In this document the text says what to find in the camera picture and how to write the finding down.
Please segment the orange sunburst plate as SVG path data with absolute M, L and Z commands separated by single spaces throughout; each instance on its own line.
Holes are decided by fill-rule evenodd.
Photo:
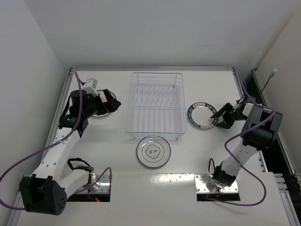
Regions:
M 114 99 L 117 99 L 116 95 L 115 95 L 113 92 L 111 92 L 111 91 L 109 90 L 109 93 L 111 94 L 111 96 L 112 96 Z M 97 90 L 97 94 L 100 96 L 100 98 L 101 98 L 101 100 L 102 100 L 103 103 L 108 102 L 108 101 L 107 101 L 107 98 L 106 98 L 106 96 L 105 96 L 105 94 L 104 94 L 103 89 Z M 102 114 L 102 115 L 94 114 L 92 117 L 94 117 L 94 118 L 104 118 L 104 117 L 107 117 L 109 114 L 110 114 L 110 113 L 105 113 L 105 114 Z

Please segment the green rimmed white plate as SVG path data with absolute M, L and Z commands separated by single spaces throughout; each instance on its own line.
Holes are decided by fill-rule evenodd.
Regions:
M 218 123 L 218 118 L 212 116 L 217 113 L 216 109 L 206 102 L 196 102 L 187 110 L 189 123 L 201 130 L 213 128 Z

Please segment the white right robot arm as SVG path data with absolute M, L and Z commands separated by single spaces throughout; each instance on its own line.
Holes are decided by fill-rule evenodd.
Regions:
M 247 103 L 248 112 L 239 104 L 233 108 L 227 103 L 213 117 L 223 117 L 223 122 L 217 127 L 230 128 L 234 121 L 245 120 L 241 132 L 227 140 L 224 144 L 230 157 L 216 166 L 212 180 L 217 187 L 231 186 L 244 164 L 257 152 L 269 149 L 275 143 L 281 125 L 283 114 L 266 106 Z

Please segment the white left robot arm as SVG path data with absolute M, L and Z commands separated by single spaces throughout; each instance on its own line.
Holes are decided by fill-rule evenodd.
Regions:
M 30 175 L 24 176 L 19 190 L 27 212 L 60 215 L 70 196 L 91 184 L 91 166 L 72 167 L 71 174 L 62 178 L 69 155 L 88 126 L 93 115 L 113 113 L 121 106 L 108 89 L 102 94 L 87 89 L 70 93 L 59 119 L 57 134 L 42 162 Z

